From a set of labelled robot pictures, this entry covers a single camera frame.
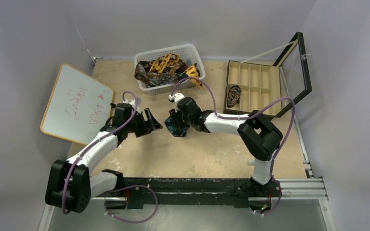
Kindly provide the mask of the navy blue shell pattern tie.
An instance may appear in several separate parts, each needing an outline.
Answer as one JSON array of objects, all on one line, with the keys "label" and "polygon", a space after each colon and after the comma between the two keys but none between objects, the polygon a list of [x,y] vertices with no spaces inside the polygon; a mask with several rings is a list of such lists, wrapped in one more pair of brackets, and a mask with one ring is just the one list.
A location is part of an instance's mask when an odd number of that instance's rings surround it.
[{"label": "navy blue shell pattern tie", "polygon": [[164,123],[168,131],[174,137],[186,137],[187,136],[189,125],[186,122],[180,120],[179,118],[171,115],[167,119],[165,119]]}]

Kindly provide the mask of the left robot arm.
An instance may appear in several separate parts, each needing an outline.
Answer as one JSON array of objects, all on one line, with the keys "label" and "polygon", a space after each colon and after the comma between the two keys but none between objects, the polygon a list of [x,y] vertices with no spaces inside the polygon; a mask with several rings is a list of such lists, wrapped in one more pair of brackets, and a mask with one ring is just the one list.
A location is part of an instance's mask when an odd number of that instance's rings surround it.
[{"label": "left robot arm", "polygon": [[113,197],[126,189],[121,172],[104,169],[91,176],[94,168],[133,133],[137,138],[162,129],[149,108],[140,111],[136,101],[111,104],[114,114],[106,120],[96,137],[76,155],[56,160],[50,169],[45,203],[64,213],[83,212],[90,200],[103,193]]}]

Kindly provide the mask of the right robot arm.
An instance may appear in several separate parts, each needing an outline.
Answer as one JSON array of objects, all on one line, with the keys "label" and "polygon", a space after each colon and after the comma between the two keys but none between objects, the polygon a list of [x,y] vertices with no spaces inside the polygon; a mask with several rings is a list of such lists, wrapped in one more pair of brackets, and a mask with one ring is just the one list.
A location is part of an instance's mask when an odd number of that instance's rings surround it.
[{"label": "right robot arm", "polygon": [[174,108],[169,111],[165,125],[173,136],[186,137],[189,128],[238,135],[254,157],[252,192],[262,196],[270,190],[272,158],[280,148],[283,135],[268,117],[257,110],[239,116],[202,111],[193,98],[181,93],[170,95],[168,99],[174,103]]}]

